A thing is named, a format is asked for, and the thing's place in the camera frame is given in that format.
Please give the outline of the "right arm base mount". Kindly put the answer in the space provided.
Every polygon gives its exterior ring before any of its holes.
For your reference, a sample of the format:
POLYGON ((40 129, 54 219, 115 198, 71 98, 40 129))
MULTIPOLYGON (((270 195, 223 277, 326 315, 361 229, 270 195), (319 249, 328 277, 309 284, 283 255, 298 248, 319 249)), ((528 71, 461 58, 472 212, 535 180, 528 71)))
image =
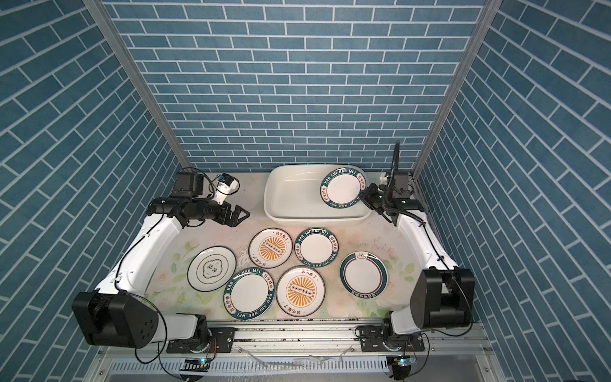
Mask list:
POLYGON ((394 334, 382 326, 357 326, 353 333, 361 351, 418 353, 425 350, 423 338, 417 334, 394 334))

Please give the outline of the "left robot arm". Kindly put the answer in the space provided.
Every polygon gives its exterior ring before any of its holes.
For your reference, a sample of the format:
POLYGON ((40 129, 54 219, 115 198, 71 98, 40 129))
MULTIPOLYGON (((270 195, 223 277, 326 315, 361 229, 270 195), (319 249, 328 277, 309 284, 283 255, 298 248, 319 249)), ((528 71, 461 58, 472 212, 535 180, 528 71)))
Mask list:
POLYGON ((144 294, 165 251, 189 223, 235 228, 250 216, 226 201, 239 189, 240 181, 227 173, 215 179, 194 167, 177 173, 170 196, 149 203, 143 226, 116 266, 92 291, 73 300, 74 317, 89 345, 142 349, 152 342, 174 342, 185 343, 192 353, 209 349, 205 316, 164 315, 144 294))

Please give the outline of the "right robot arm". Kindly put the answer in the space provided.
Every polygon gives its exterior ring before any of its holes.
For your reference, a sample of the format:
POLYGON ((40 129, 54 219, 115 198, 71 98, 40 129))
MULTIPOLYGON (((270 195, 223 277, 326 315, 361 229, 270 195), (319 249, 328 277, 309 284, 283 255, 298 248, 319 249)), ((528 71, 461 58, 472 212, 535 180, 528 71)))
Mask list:
POLYGON ((463 337, 475 323, 475 276, 443 248, 423 204, 411 194, 410 180, 409 174, 392 170, 361 191, 361 201, 402 235, 421 268, 409 305, 388 316, 390 334, 431 331, 463 337))

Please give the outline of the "green red ring plate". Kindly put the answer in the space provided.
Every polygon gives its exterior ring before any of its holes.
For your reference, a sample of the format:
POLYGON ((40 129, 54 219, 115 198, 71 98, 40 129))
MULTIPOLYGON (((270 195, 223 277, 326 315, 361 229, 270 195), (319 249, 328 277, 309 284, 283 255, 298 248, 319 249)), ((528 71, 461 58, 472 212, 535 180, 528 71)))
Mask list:
POLYGON ((367 251, 355 251, 342 260, 340 279, 355 297, 375 299, 388 286, 388 271, 379 257, 367 251))

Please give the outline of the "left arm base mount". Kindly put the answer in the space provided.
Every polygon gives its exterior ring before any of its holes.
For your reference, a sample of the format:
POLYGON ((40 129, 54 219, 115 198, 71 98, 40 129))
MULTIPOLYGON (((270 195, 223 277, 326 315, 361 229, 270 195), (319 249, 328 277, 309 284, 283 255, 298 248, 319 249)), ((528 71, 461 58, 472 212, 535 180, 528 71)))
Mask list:
POLYGON ((234 338, 235 328, 213 327, 189 339, 170 341, 166 351, 167 353, 203 355, 231 353, 234 338))

